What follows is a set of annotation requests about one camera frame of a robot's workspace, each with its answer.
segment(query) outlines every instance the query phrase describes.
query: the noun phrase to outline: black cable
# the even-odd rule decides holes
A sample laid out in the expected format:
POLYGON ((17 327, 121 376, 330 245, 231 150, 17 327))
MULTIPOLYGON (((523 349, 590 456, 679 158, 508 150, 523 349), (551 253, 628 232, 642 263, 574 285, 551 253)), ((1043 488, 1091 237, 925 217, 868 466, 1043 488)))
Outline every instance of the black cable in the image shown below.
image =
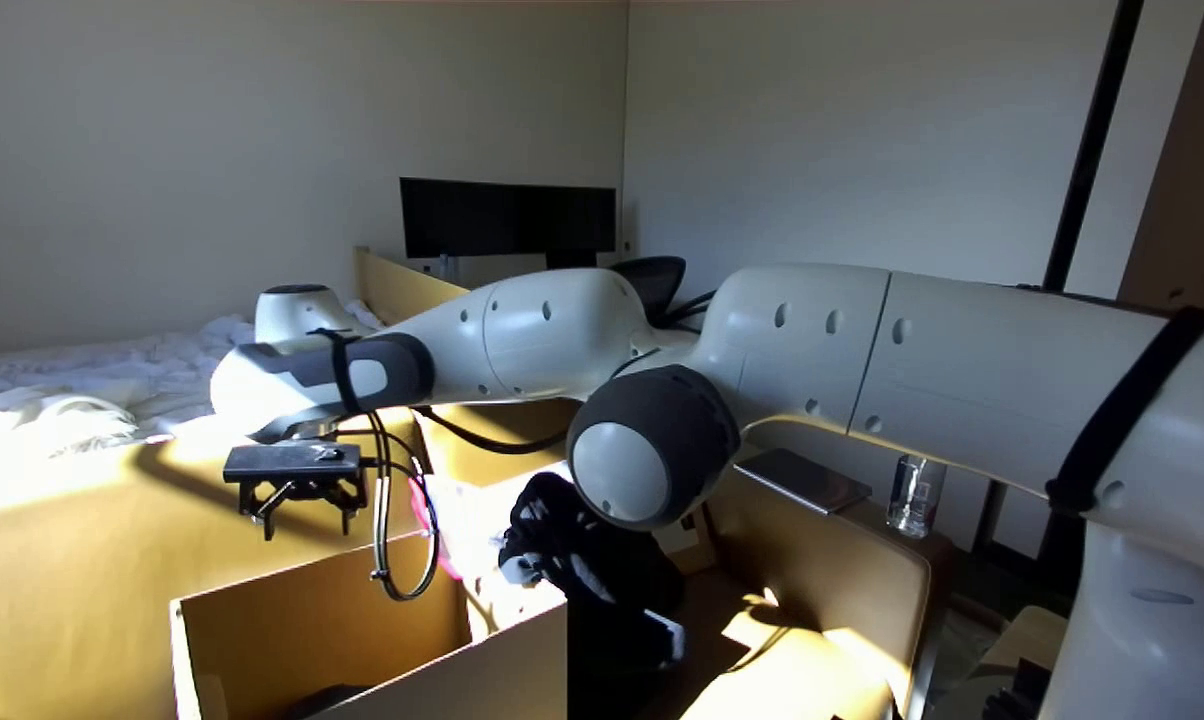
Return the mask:
POLYGON ((466 440, 466 443, 477 443, 484 451, 500 451, 500 456, 543 451, 543 446, 557 446, 569 437, 569 429, 561 429, 557 437, 543 437, 543 440, 502 443, 502 440, 481 437, 473 429, 459 429, 457 418, 437 414, 437 406, 416 406, 416 412, 427 414, 432 423, 446 429, 450 437, 459 437, 459 440, 466 440))
POLYGON ((391 597, 391 599, 420 599, 432 579, 437 579, 437 566, 439 566, 439 515, 437 515, 437 503, 432 503, 432 491, 420 474, 420 462, 416 456, 411 466, 405 466, 405 474, 416 485, 425 508, 427 508, 427 561, 425 561, 425 570, 420 579, 405 591, 396 583, 396 570, 391 570, 391 557, 388 557, 388 524, 391 524, 391 472, 400 466, 391 461, 391 440, 405 443, 400 437, 391 437, 384 429, 384 418, 377 412, 368 412, 368 423, 370 423, 370 443, 377 443, 377 499, 370 499, 370 579, 391 597))

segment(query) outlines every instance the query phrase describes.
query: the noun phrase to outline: white robotic arm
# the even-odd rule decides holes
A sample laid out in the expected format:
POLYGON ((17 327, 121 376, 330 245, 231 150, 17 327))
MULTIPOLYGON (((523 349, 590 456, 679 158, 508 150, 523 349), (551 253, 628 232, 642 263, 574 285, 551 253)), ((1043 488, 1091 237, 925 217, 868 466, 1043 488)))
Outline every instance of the white robotic arm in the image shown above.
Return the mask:
MULTIPOLYGON (((569 461, 623 527, 688 513, 765 414, 817 414, 1040 491, 1162 321, 868 267, 743 267, 701 335, 653 332, 611 270, 477 286, 329 352, 231 352, 212 395, 242 429, 346 404, 585 400, 569 461)), ((1204 340, 1107 462, 1043 716, 1204 716, 1204 340)))

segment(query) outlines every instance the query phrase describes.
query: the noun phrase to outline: white wall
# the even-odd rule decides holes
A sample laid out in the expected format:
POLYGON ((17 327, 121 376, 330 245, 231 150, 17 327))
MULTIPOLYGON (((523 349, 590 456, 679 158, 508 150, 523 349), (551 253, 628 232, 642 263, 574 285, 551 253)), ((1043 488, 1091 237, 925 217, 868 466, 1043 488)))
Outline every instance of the white wall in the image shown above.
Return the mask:
MULTIPOLYGON (((1149 0, 1077 291, 1112 295, 1204 0, 1149 0)), ((1115 0, 632 2, 628 239, 688 286, 754 259, 1040 285, 1115 0)), ((893 456, 808 443, 888 494, 893 456)), ((986 481, 950 472, 938 527, 971 543, 986 481)), ((1047 508, 996 530, 1035 550, 1047 508)))
POLYGON ((623 2, 0 2, 0 349, 353 291, 405 170, 621 180, 623 2))

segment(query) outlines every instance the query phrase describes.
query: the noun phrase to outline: black monitor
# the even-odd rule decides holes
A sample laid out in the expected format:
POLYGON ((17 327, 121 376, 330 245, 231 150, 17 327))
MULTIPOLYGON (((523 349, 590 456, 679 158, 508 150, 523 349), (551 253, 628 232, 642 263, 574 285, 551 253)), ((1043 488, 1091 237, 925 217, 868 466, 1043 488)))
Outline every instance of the black monitor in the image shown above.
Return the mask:
POLYGON ((407 256, 521 256, 595 263, 615 249, 615 192, 563 183, 473 183, 400 177, 407 256))

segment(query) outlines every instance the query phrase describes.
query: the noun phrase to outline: open cardboard box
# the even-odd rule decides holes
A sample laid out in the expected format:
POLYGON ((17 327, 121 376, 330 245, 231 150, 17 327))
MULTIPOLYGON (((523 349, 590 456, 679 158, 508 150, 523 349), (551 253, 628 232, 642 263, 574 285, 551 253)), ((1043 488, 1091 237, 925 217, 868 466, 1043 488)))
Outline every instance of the open cardboard box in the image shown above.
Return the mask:
MULTIPOLYGON (((388 543, 400 583, 425 550, 425 536, 388 543)), ((177 599, 178 716, 569 716, 557 589, 473 597, 437 570, 420 599, 396 605, 368 566, 364 547, 177 599)))

